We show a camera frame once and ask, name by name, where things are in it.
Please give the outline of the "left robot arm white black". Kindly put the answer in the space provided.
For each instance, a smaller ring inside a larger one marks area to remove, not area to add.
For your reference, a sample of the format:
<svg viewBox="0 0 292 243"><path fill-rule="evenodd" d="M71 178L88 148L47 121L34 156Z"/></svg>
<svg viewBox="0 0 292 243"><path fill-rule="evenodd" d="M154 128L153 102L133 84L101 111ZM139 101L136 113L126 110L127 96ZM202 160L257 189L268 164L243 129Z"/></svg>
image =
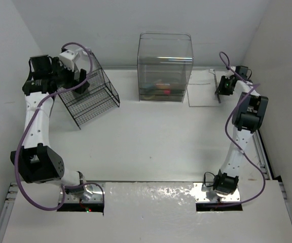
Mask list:
<svg viewBox="0 0 292 243"><path fill-rule="evenodd" d="M83 174L68 170L49 142L49 123L55 98L50 94L69 89L86 78L78 69L78 53L64 51L57 57L30 57L29 75L22 87L26 101L28 130L18 156L18 172L26 183L64 185L67 194L79 197L87 192Z"/></svg>

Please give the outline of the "black wire mesh rack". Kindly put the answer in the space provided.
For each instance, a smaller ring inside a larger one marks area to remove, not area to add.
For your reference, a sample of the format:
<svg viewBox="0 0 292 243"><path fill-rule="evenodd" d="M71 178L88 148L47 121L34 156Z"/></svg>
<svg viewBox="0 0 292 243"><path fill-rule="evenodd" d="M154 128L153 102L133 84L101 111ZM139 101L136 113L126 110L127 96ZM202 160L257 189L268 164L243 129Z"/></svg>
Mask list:
<svg viewBox="0 0 292 243"><path fill-rule="evenodd" d="M59 95L75 124L81 125L113 107L120 106L119 94L93 53L93 69L80 88Z"/></svg>

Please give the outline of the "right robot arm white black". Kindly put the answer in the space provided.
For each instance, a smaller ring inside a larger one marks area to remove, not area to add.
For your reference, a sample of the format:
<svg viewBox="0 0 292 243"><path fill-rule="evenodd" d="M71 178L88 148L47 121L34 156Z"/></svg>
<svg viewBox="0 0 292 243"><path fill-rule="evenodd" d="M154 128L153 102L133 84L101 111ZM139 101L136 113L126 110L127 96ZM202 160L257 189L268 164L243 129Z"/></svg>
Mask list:
<svg viewBox="0 0 292 243"><path fill-rule="evenodd" d="M236 107L228 117L233 134L226 159L214 177L212 189L219 194L233 194L239 181L239 168L245 158L245 148L253 134L261 127L269 99L256 92L250 81L238 80L234 75L222 76L216 91L218 95L239 95Z"/></svg>

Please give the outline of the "clear plastic drawer cabinet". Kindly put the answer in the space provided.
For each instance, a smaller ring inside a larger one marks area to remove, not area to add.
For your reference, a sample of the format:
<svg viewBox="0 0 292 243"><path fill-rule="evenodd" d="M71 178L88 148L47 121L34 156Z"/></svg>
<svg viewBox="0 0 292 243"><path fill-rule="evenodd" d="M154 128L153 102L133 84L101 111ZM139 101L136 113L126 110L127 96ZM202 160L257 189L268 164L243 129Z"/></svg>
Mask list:
<svg viewBox="0 0 292 243"><path fill-rule="evenodd" d="M141 33L137 53L139 100L183 102L193 64L191 35Z"/></svg>

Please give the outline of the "white instruction sheet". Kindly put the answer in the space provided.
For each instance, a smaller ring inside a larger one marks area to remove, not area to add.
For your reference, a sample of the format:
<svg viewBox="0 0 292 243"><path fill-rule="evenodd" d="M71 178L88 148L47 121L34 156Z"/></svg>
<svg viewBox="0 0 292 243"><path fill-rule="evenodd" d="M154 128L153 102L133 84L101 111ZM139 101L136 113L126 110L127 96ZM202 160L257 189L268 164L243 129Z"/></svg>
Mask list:
<svg viewBox="0 0 292 243"><path fill-rule="evenodd" d="M215 91L217 89L215 69L192 71L187 86L187 98L190 107L220 106Z"/></svg>

